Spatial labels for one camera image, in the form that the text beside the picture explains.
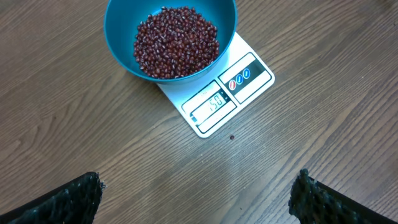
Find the brown tabletop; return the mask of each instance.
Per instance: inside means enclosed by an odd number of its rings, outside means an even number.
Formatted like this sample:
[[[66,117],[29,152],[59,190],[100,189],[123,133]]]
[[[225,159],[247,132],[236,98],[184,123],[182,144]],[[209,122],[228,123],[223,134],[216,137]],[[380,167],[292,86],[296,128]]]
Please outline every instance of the brown tabletop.
[[[298,223],[305,167],[398,221],[397,1],[237,0],[276,81],[208,139],[113,59],[106,5],[0,2],[0,213],[96,171],[95,223]]]

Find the button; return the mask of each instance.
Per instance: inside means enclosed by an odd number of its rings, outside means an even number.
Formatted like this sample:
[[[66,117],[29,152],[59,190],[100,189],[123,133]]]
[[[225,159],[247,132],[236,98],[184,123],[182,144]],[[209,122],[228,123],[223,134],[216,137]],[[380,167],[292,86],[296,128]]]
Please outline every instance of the button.
[[[245,69],[243,70],[243,78],[244,78],[244,79],[250,78],[250,70],[249,70],[248,68],[245,68]]]
[[[236,76],[236,83],[237,83],[238,85],[240,85],[240,84],[243,83],[243,76],[242,76],[241,74],[239,74],[239,75]]]
[[[229,81],[229,89],[232,91],[236,89],[236,81],[235,80]]]

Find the pile of red beans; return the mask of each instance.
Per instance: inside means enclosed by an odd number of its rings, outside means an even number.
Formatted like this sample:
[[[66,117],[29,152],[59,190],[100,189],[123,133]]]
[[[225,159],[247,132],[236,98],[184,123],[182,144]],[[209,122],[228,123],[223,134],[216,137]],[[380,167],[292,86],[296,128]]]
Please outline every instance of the pile of red beans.
[[[181,78],[204,69],[219,54],[217,28],[195,8],[162,7],[137,27],[134,56],[140,69],[159,79]]]

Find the scale control panel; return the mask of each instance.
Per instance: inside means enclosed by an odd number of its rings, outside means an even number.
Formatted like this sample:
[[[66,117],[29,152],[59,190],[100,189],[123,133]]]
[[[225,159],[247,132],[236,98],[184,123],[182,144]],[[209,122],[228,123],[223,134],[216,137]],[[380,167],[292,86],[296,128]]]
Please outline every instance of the scale control panel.
[[[182,105],[186,119],[207,137],[209,130],[218,129],[272,85],[268,71],[264,62],[247,53]]]

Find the blue bowl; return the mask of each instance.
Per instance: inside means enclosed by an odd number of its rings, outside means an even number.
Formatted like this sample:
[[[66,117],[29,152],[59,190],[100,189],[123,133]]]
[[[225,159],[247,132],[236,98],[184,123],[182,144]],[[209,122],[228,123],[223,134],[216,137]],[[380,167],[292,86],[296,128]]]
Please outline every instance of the blue bowl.
[[[195,7],[207,21],[218,28],[217,40],[220,43],[218,58],[195,74],[168,80],[147,76],[139,69],[134,58],[134,42],[138,34],[137,26],[149,14],[158,14],[161,7]],[[146,80],[161,84],[183,84],[200,78],[210,71],[227,51],[236,30],[238,12],[235,0],[110,0],[105,12],[104,32],[106,43],[113,57],[129,72]]]

